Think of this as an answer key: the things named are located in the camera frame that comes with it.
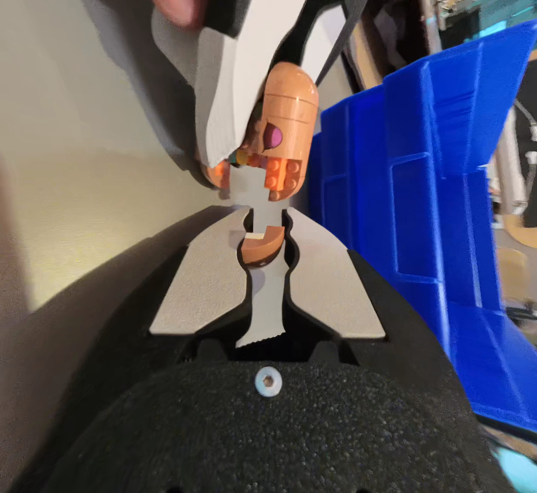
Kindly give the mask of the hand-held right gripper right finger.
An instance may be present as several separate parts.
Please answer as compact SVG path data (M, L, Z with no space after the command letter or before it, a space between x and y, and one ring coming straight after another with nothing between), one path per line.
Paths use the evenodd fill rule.
M346 246L299 212L287 210L298 260L289 276L292 306L329 334L348 340L383 340L385 330Z

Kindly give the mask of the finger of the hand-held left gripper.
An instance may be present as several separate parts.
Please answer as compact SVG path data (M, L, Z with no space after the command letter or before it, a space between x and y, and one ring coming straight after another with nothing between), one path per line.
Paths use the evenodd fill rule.
M241 145L274 53L302 0L252 0L237 38L203 27L198 39L196 137L207 167Z
M317 17L305 41L300 64L313 81L317 81L344 24L345 14L342 7L329 8Z

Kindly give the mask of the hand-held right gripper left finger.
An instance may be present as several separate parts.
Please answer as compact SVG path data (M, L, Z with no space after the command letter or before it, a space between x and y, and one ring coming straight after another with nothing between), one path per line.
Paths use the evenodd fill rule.
M238 207L189 244L149 328L152 336L243 336L252 315L252 281L239 247L253 210Z

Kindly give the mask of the brown curved brick with tile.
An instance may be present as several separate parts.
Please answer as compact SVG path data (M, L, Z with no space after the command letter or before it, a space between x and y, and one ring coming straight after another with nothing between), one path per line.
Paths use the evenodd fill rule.
M262 267L279 254L285 239L283 226L267 226L263 233L234 229L229 233L229 246L237 253L238 261L247 267Z

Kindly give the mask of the brown brick-built toy animal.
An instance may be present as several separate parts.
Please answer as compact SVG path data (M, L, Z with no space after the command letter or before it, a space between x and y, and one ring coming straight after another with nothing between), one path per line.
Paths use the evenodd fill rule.
M311 77L296 64L278 62L268 73L241 145L215 167L201 165L202 174L225 190L230 187L232 165L261 168L269 201L291 198L305 181L318 107Z

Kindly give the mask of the blue plastic bin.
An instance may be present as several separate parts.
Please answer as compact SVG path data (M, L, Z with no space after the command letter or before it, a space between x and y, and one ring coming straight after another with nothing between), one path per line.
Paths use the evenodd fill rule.
M536 349L505 314L487 165L536 21L421 58L325 110L310 215L420 315L476 415L536 433Z

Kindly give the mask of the cardboard box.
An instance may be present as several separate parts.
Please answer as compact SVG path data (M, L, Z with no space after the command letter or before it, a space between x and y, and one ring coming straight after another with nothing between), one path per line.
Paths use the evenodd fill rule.
M442 50L438 0L367 0L342 61L357 92Z

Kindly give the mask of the black wood-edged divider panel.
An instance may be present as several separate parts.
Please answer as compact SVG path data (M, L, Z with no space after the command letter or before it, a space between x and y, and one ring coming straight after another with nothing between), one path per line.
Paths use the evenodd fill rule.
M529 58L513 106L514 134L522 181L522 201L526 204L520 215L509 224L512 237L536 248L536 50Z

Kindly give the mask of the white metal frame rail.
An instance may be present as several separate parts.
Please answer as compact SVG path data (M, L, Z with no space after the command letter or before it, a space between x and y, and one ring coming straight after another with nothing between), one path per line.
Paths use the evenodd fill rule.
M515 121L515 108L511 107L496 149L496 166L502 212L506 215L521 216L527 208L528 195L521 170Z

